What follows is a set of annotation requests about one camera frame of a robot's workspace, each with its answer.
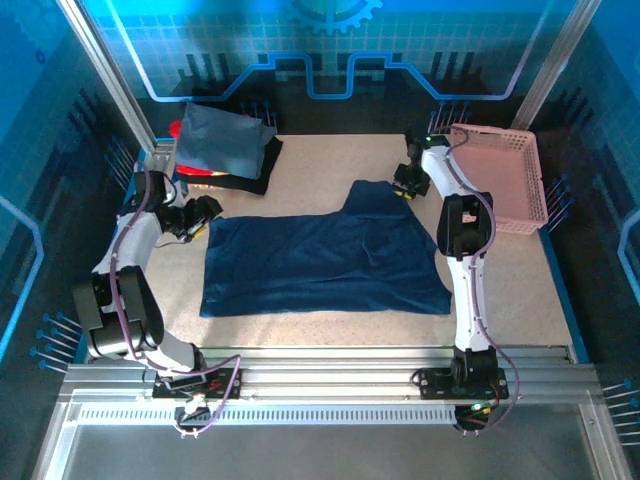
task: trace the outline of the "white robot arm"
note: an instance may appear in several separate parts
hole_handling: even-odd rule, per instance
[[[222,208],[207,196],[191,199],[185,204],[175,187],[174,197],[167,201],[164,174],[148,173],[148,185],[143,173],[135,174],[136,195],[118,217],[111,245],[93,269],[91,277],[74,287],[73,295],[92,357],[136,360],[160,370],[163,376],[175,377],[200,370],[204,361],[194,345],[182,342],[165,331],[162,313],[144,271],[154,245],[163,233],[173,233],[187,243],[204,231]],[[147,204],[144,211],[137,212],[139,207],[142,208],[147,187]],[[121,236],[117,252],[114,252]],[[113,259],[115,268],[112,275]],[[115,281],[119,293],[116,297],[119,305],[112,294],[111,280]],[[126,336],[123,336],[120,317],[124,317],[125,325],[128,325]]]
[[[411,161],[398,166],[394,186],[397,193],[413,199],[425,196],[433,183],[442,197],[436,237],[453,278],[457,322],[450,369],[416,372],[421,396],[490,399],[499,394],[508,398],[504,371],[498,368],[496,348],[487,333],[484,252],[494,229],[491,195],[478,192],[467,179],[444,136],[416,132],[419,127],[406,134]]]
[[[466,197],[469,195],[469,192],[460,186],[458,180],[454,178],[445,163],[447,150],[448,147],[446,146],[436,146],[425,150],[422,154],[421,167],[427,175],[429,175],[443,200],[452,195]],[[467,186],[475,189],[462,170],[460,170],[455,158],[453,158],[453,154],[450,154],[449,161],[458,177],[462,179]],[[476,321],[483,321],[485,328],[488,328],[486,325],[487,316],[484,301],[484,258],[478,258],[475,264],[477,279],[475,287],[478,296],[478,308],[480,310],[479,320],[475,318],[473,308],[471,284],[471,276],[473,274],[471,267],[472,258],[473,256],[469,254],[464,255],[462,260],[453,256],[447,257],[447,264],[449,270],[451,270],[451,278],[453,279],[453,294],[456,304],[457,326],[455,345],[463,352],[467,349],[477,352],[489,348],[487,338],[476,325]]]

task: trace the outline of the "pink plastic basket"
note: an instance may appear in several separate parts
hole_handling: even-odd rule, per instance
[[[490,192],[499,232],[531,235],[549,220],[536,137],[531,132],[458,125],[469,142],[453,156],[478,190]],[[464,133],[451,131],[451,144]]]

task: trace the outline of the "gear logo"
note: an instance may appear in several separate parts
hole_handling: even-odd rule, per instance
[[[13,17],[36,49],[47,51],[61,26],[55,0],[0,0],[0,13]]]
[[[287,16],[300,28],[311,27],[313,33],[337,30],[347,33],[347,27],[360,28],[360,21],[371,20],[371,11],[382,7],[380,0],[283,0]]]

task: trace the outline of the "dark blue cloth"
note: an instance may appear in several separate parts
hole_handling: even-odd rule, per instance
[[[217,219],[210,228],[203,317],[450,312],[436,245],[388,182],[356,181],[328,215]]]

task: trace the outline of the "metal pin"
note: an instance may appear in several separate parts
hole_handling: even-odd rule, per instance
[[[628,417],[629,415],[637,415],[640,413],[640,410],[634,410],[633,412],[625,412],[625,413],[616,413],[615,415],[611,415],[611,418],[615,417]]]
[[[464,114],[467,111],[467,107],[469,106],[469,100],[462,102],[462,113],[460,114],[460,121],[464,118]]]
[[[112,165],[114,167],[118,167],[118,171],[126,178],[127,177],[127,169],[125,167],[125,165],[122,162],[122,158],[120,158],[120,154],[118,152],[116,152],[113,143],[109,143],[107,145],[107,150],[109,150],[109,153],[113,156],[113,162]]]
[[[610,390],[615,390],[617,388],[631,388],[631,380],[629,380],[628,378],[624,379],[624,382],[622,383],[618,383],[617,385],[611,385],[610,387],[605,387],[602,389],[603,392],[608,392]]]
[[[627,395],[635,395],[636,393],[640,393],[640,390],[633,390],[631,392],[624,392],[624,393],[619,393],[617,395],[610,395],[610,396],[606,397],[606,399],[607,400],[611,400],[613,398],[626,397]]]
[[[68,344],[66,344],[64,342],[61,342],[60,340],[56,340],[55,338],[50,337],[49,335],[45,335],[45,333],[42,330],[38,330],[36,332],[36,338],[38,340],[40,340],[41,338],[45,338],[45,339],[49,340],[50,342],[53,342],[53,343],[55,343],[57,345],[60,345],[60,346],[65,347],[65,348],[68,348],[69,350],[74,350],[75,351],[75,349],[76,349],[76,347],[72,347],[71,345],[68,345]]]
[[[551,209],[555,206],[555,204],[562,200],[562,196],[564,192],[562,190],[556,190],[555,195],[551,194],[546,198],[547,203],[547,211],[551,211]]]
[[[560,209],[560,211],[558,211],[558,212],[553,212],[553,217],[554,217],[554,218],[558,218],[558,215],[560,215],[562,212],[564,212],[567,208],[569,208],[569,207],[570,207],[571,205],[573,205],[575,202],[576,202],[576,199],[575,199],[574,197],[571,197],[571,198],[569,199],[569,201],[567,202],[567,204],[566,204],[564,207],[562,207],[562,208]]]
[[[449,126],[449,124],[448,124],[447,122],[448,122],[448,120],[447,120],[447,111],[446,111],[446,110],[443,110],[443,111],[442,111],[442,123],[440,124],[440,127],[439,127],[439,128],[446,128],[446,127],[448,127],[448,126]]]
[[[121,138],[116,138],[116,136],[114,135],[113,137],[111,137],[115,140],[116,145],[118,145],[118,147],[120,148],[120,150],[122,151],[122,153],[124,154],[125,157],[127,157],[129,159],[129,162],[131,162],[131,167],[133,168],[133,165],[135,165],[136,161],[133,158],[133,156],[131,155],[131,152],[129,152],[129,150],[127,150],[124,141]]]
[[[63,352],[62,350],[58,350],[57,348],[54,348],[53,345],[51,345],[50,343],[47,343],[44,346],[44,351],[48,352],[48,353],[57,353],[59,355],[62,355],[63,357],[67,357],[70,358],[71,360],[73,360],[73,355],[67,353],[67,352]]]
[[[64,314],[62,312],[57,312],[56,313],[56,318],[58,320],[64,320],[67,323],[70,323],[71,325],[75,325],[78,328],[82,328],[82,325],[80,325],[78,322],[74,322],[73,320],[71,320],[70,318],[67,318],[64,316]]]
[[[64,360],[60,360],[59,358],[52,357],[51,355],[47,355],[45,353],[39,352],[36,347],[31,347],[31,350],[29,350],[29,355],[31,355],[32,357],[39,355],[42,358],[46,358],[47,360],[53,360],[54,362],[60,362],[65,365],[69,365],[69,362],[65,362]]]
[[[120,171],[124,175],[125,180],[127,181],[127,183],[129,183],[129,179],[131,178],[133,170],[131,167],[129,167],[127,157],[122,155],[121,153],[116,152],[115,150],[113,152],[113,156],[116,159],[116,162],[120,167]]]
[[[566,173],[563,173],[563,174],[560,176],[560,178],[559,178],[559,179],[558,179],[558,178],[554,178],[554,179],[553,179],[553,182],[551,182],[551,186],[552,186],[553,188],[551,188],[551,186],[550,186],[550,187],[548,187],[548,188],[547,188],[547,190],[545,190],[545,192],[544,192],[545,196],[547,196],[547,197],[548,197],[548,196],[549,196],[549,195],[551,195],[553,192],[555,192],[556,188],[558,188],[560,185],[562,185],[562,182],[564,182],[566,179],[567,179],[567,174],[566,174]]]
[[[447,118],[447,125],[451,125],[451,119],[453,118],[453,111],[456,109],[456,105],[458,105],[458,101],[454,100],[451,102],[451,111],[449,112],[449,118]]]
[[[73,343],[75,343],[76,345],[77,345],[78,343],[80,343],[78,339],[76,339],[76,338],[72,338],[72,337],[70,337],[69,335],[65,335],[65,334],[64,334],[64,333],[62,333],[60,330],[58,330],[56,327],[51,327],[51,335],[54,335],[54,336],[55,336],[55,335],[58,335],[59,337],[62,337],[62,338],[64,338],[64,339],[66,339],[66,340],[69,340],[70,342],[73,342]]]
[[[547,205],[547,211],[553,210],[560,200],[564,198],[565,193],[571,192],[571,186],[567,186],[564,190],[556,190],[556,198]]]
[[[613,408],[626,407],[629,405],[631,405],[633,408],[638,408],[640,407],[640,402],[636,397],[633,397],[630,402],[616,403],[615,405],[608,405],[607,408],[611,410]]]
[[[427,134],[431,133],[431,129],[433,128],[433,121],[436,118],[436,111],[433,110],[431,112],[431,119],[429,120],[429,128],[427,128]]]
[[[116,168],[115,162],[111,161],[109,155],[107,155],[106,153],[104,154],[104,161],[107,162],[111,167],[111,175],[118,181],[120,186],[122,186],[123,182],[125,182],[126,179],[122,175],[122,172],[120,172],[120,170]]]
[[[440,123],[440,114],[442,113],[442,109],[444,108],[446,102],[440,102],[440,108],[438,109],[438,116],[436,117],[436,128],[438,128],[438,124]]]
[[[67,373],[65,370],[62,370],[61,368],[54,367],[53,365],[49,365],[44,360],[40,360],[40,363],[38,363],[38,366],[40,367],[40,370],[44,370],[45,368],[48,368],[50,370],[55,370],[56,372],[60,372],[60,373],[64,373],[64,374]]]
[[[563,221],[563,220],[566,220],[567,218],[569,218],[569,212],[564,212],[564,214],[562,215],[562,217],[561,217],[561,218],[559,218],[559,219],[558,219],[558,218],[556,218],[556,220],[557,220],[557,221],[556,221],[553,225],[551,225],[550,227],[548,227],[548,228],[549,228],[549,233],[553,232],[553,231],[556,229],[556,227],[557,227],[558,225],[560,225],[560,224],[562,223],[562,221]]]
[[[278,134],[278,122],[276,122],[276,117],[278,114],[276,112],[271,112],[271,118],[273,118],[273,126],[276,128],[276,135]]]
[[[264,109],[267,111],[267,124],[271,126],[271,115],[269,115],[269,102],[262,102]]]
[[[549,195],[551,195],[553,193],[553,191],[558,188],[560,186],[560,180],[558,180],[557,178],[554,178],[551,181],[551,185],[549,185],[547,187],[547,189],[544,191],[544,196],[545,198],[549,198]]]
[[[625,422],[625,423],[614,423],[613,426],[618,427],[632,427],[635,425],[640,425],[640,417],[635,422]]]
[[[77,332],[77,331],[76,331],[76,330],[74,330],[73,328],[71,328],[71,327],[67,327],[64,323],[56,322],[53,318],[51,318],[51,317],[49,316],[49,314],[48,314],[48,313],[45,313],[45,314],[42,316],[42,321],[43,321],[43,322],[45,322],[45,323],[47,323],[47,322],[48,322],[48,323],[53,323],[54,325],[57,325],[58,327],[62,328],[63,330],[66,330],[67,332],[71,332],[71,333],[73,333],[74,335],[78,335],[78,336],[82,335],[81,333]]]

